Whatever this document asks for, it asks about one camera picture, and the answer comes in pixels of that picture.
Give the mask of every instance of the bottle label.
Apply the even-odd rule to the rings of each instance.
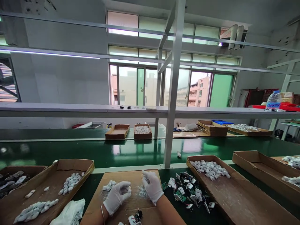
[[[268,102],[267,107],[274,107],[274,108],[279,108],[280,102]]]

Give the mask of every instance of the white glove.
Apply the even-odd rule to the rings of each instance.
[[[109,215],[112,216],[122,203],[131,197],[131,183],[122,181],[112,187],[106,200],[103,202]]]
[[[154,172],[147,172],[142,170],[142,174],[144,175],[142,180],[144,188],[153,204],[156,206],[156,202],[163,195],[163,190],[160,186],[159,178]]]

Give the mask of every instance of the white cloth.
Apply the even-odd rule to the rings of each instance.
[[[153,204],[156,206],[156,202],[163,195],[162,187],[160,186],[159,178],[156,176],[154,172],[147,172],[142,170],[143,177],[143,185],[144,188],[152,200]]]
[[[112,187],[106,200],[103,202],[109,215],[112,216],[117,209],[122,205],[122,203],[131,197],[131,183],[127,181],[122,181]]]
[[[60,215],[51,221],[50,225],[78,225],[82,218],[85,200],[70,201]]]

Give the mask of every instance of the white metal frame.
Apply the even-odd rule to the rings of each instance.
[[[150,33],[162,35],[158,49],[157,49],[157,59],[150,58],[140,58],[140,57],[127,57],[127,56],[117,56],[109,54],[99,54],[90,52],[70,52],[70,51],[60,51],[60,50],[50,50],[50,49],[40,49],[40,48],[22,48],[22,47],[12,47],[12,46],[0,46],[0,51],[14,52],[14,53],[25,53],[25,54],[41,54],[41,55],[54,55],[62,57],[77,57],[77,58],[89,58],[91,60],[98,60],[100,58],[104,59],[119,59],[119,60],[130,60],[139,62],[150,62],[158,63],[157,67],[157,97],[156,105],[157,109],[155,111],[147,109],[136,109],[131,110],[119,109],[119,106],[114,105],[77,105],[77,104],[43,104],[43,103],[0,103],[0,117],[85,117],[85,118],[155,118],[155,138],[157,138],[158,132],[158,119],[167,118],[167,134],[165,142],[165,152],[164,152],[164,165],[163,168],[170,168],[171,162],[171,148],[173,140],[173,126],[175,118],[215,118],[215,119],[230,119],[230,118],[300,118],[300,113],[295,112],[266,112],[261,109],[254,108],[210,108],[210,107],[178,107],[176,108],[176,97],[177,97],[177,85],[179,76],[179,65],[187,66],[199,66],[208,68],[221,68],[221,69],[234,69],[234,70],[244,70],[252,72],[263,72],[263,73],[277,73],[285,74],[286,78],[283,84],[282,90],[288,88],[290,82],[297,82],[300,80],[290,81],[290,75],[298,75],[293,73],[293,66],[299,60],[291,60],[289,62],[280,63],[277,65],[269,66],[267,68],[246,68],[242,66],[232,66],[232,65],[221,65],[216,63],[198,63],[198,62],[186,62],[180,61],[182,38],[193,38],[199,40],[213,41],[230,43],[236,45],[245,45],[251,47],[268,48],[286,52],[300,53],[300,50],[288,49],[284,47],[277,47],[271,45],[262,45],[249,42],[225,40],[210,37],[200,37],[194,35],[183,35],[183,24],[184,24],[184,14],[185,14],[186,0],[175,0],[175,4],[170,11],[168,20],[165,26],[164,32],[114,26],[93,22],[75,21],[61,18],[43,18],[41,16],[13,13],[13,12],[3,12],[0,11],[1,16],[7,17],[17,17],[24,19],[34,19],[41,21],[51,21],[57,23],[67,23],[67,24],[77,24],[98,28],[111,28],[126,31]],[[174,23],[174,33],[170,33],[170,28]],[[166,60],[162,60],[162,50],[163,46],[167,40],[167,36],[173,36],[173,48],[172,53]],[[160,106],[163,101],[163,89],[164,86],[164,76],[165,68],[171,63],[171,81],[170,81],[170,92],[169,92],[169,106]],[[272,68],[289,64],[289,69],[287,72],[274,71]],[[221,71],[209,71],[210,73],[221,73]]]

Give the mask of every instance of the forearm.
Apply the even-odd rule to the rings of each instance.
[[[156,207],[165,225],[184,225],[186,224],[176,209],[165,195],[162,195],[156,203]]]
[[[85,217],[80,223],[80,225],[103,225],[104,221],[106,221],[109,217],[109,213],[107,212],[105,206],[102,204],[103,209],[103,215],[101,212],[101,208],[99,208],[97,211],[94,211],[92,214],[90,214],[88,217]]]

